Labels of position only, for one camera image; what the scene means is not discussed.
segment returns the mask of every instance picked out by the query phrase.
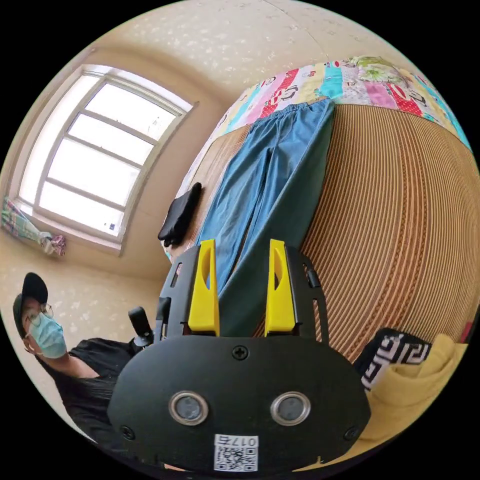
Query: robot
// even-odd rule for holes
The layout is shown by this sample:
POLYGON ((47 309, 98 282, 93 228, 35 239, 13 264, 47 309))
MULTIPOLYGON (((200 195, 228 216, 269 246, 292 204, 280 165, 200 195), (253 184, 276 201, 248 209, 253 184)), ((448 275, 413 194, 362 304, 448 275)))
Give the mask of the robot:
POLYGON ((143 350, 121 372, 108 408, 129 451, 209 478, 258 479, 352 447, 369 403, 353 366, 329 346, 310 259, 271 240, 266 290, 264 336, 222 336, 208 240, 171 266, 153 331, 141 307, 130 311, 143 350))

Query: black cap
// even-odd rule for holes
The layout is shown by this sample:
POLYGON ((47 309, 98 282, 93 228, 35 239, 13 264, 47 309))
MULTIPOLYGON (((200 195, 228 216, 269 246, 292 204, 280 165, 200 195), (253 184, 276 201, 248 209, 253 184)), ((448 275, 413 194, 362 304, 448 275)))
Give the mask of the black cap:
POLYGON ((36 300, 40 305, 46 304, 49 298, 49 291, 47 290, 45 282, 33 272, 25 275, 21 293, 16 296, 13 302, 13 319, 15 320, 16 329, 21 338, 24 338, 27 334, 22 325, 22 308, 24 306, 24 300, 27 297, 36 300))

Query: surgical mask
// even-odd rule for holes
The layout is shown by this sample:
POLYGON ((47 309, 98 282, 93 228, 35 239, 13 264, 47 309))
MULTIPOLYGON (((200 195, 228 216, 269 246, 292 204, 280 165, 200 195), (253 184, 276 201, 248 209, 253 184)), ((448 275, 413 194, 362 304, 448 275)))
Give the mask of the surgical mask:
POLYGON ((67 353, 64 329, 43 312, 33 319, 28 333, 41 349, 41 354, 47 359, 58 359, 67 353))

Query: person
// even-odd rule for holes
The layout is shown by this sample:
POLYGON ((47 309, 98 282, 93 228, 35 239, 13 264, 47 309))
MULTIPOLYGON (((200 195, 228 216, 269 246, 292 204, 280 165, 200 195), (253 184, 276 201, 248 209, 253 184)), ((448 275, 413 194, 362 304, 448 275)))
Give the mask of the person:
POLYGON ((81 431, 123 463, 144 467, 145 462, 125 449, 107 415, 120 372, 142 348, 133 339, 124 343, 91 338, 68 350, 48 298, 45 282, 36 273, 27 273, 13 302, 13 318, 25 350, 51 376, 67 414, 81 431))

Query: qr code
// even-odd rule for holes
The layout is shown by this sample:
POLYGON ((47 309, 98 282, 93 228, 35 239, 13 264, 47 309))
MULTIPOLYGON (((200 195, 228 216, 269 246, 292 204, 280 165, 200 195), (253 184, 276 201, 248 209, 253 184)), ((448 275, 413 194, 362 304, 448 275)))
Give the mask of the qr code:
POLYGON ((258 470, 258 438, 217 435, 214 470, 256 472, 258 470))

